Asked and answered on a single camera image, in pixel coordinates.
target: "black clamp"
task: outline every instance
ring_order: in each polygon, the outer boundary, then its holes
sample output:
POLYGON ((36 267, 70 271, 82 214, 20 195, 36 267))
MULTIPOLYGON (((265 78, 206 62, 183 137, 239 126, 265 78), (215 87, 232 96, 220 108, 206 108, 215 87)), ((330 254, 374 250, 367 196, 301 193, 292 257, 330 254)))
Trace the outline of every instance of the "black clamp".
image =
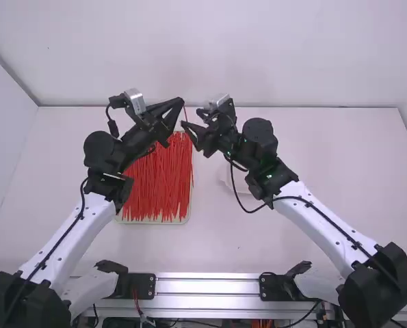
POLYGON ((115 272, 118 274, 118 282, 115 291, 108 299, 154 299, 156 294, 156 275, 154 273, 129 273, 126 266, 102 260, 95 264, 102 272, 115 272))
POLYGON ((284 275, 264 272, 259 276, 259 296, 262 301, 304 301, 305 297, 296 286, 294 277, 311 268, 311 262, 302 261, 284 275))

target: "metal frame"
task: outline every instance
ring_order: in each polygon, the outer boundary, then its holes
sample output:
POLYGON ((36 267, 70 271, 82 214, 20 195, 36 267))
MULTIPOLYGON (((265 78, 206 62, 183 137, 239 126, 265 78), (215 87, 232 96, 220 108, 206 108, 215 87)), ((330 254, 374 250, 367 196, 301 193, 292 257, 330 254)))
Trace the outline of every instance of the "metal frame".
MULTIPOLYGON (((155 318, 262 318, 297 319, 313 302, 263 302, 259 297, 260 273, 156 273, 156 296, 140 301, 147 316, 155 318)), ((329 319, 334 307, 325 303, 329 319)), ((103 299, 96 303, 101 318, 137 318, 133 300, 103 299)), ((83 315, 94 316, 90 307, 83 315)), ((315 319, 313 312, 308 319, 315 319)), ((395 316, 407 321, 407 306, 395 316)))

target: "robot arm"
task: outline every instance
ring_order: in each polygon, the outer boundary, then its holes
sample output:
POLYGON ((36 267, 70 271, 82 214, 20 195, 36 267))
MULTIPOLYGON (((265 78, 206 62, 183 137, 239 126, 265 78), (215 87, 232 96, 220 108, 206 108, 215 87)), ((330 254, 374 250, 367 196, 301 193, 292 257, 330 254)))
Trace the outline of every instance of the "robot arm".
POLYGON ((100 262, 73 285, 67 285, 96 235, 129 199, 133 179, 122 173, 150 153, 155 142, 169 146, 168 138, 184 101, 174 98, 146 106, 142 95, 130 89, 109 98, 109 102, 108 108, 125 108, 135 126, 118 139, 118 128, 109 120, 111 134, 96 131, 86 138, 83 149, 88 177, 80 186, 81 202, 17 273, 0 272, 0 328, 70 327, 88 306, 115 291, 120 271, 127 273, 119 264, 115 266, 118 270, 109 270, 100 262))
POLYGON ((407 304, 407 256, 394 243, 381 247, 324 206, 278 157, 270 121, 248 120, 239 133, 233 99, 222 95, 197 109, 207 127, 182 121, 197 151, 210 157, 220 151, 233 168, 248 172, 249 191, 263 206, 292 220, 331 259, 344 285, 339 305, 356 327, 381 327, 407 304))

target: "white wall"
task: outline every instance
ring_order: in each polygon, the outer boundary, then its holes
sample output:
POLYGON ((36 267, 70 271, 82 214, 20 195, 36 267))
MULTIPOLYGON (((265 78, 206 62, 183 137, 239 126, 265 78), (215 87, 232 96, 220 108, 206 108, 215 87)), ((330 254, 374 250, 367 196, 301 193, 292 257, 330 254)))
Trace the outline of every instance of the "white wall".
POLYGON ((0 0, 0 55, 43 105, 149 100, 395 105, 407 0, 0 0))
POLYGON ((37 110, 0 66, 0 209, 37 110))

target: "white tabletop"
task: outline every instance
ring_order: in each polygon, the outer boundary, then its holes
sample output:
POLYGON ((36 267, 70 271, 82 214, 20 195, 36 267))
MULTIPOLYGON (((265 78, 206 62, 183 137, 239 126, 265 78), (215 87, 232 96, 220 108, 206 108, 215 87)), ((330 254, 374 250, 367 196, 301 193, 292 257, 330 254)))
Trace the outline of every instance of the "white tabletop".
MULTIPOLYGON (((199 122, 194 109, 187 109, 199 122)), ((120 130, 124 113, 112 113, 120 130)), ((238 108, 271 120, 279 155, 309 189, 357 230, 407 253, 407 132, 397 109, 238 108)), ((0 212, 0 270, 13 272, 51 237, 79 200, 86 176, 83 140, 107 129, 104 109, 40 109, 0 212)), ((243 213, 218 180, 220 154, 194 153, 194 191, 184 225, 111 222, 75 274, 108 259, 132 271, 284 273, 310 260, 335 273, 329 259, 288 219, 268 208, 243 213)), ((243 196, 248 208, 259 205, 243 196)))

